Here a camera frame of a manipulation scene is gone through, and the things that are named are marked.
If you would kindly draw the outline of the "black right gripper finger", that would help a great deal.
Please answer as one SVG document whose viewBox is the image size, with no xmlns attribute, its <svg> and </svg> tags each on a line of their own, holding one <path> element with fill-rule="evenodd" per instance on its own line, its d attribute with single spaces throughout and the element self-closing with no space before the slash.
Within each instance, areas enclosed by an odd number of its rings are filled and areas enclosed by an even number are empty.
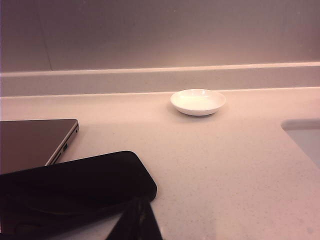
<svg viewBox="0 0 320 240">
<path fill-rule="evenodd" d="M 107 236 L 108 240 L 161 240 L 162 234 L 150 202 L 135 198 Z"/>
</svg>

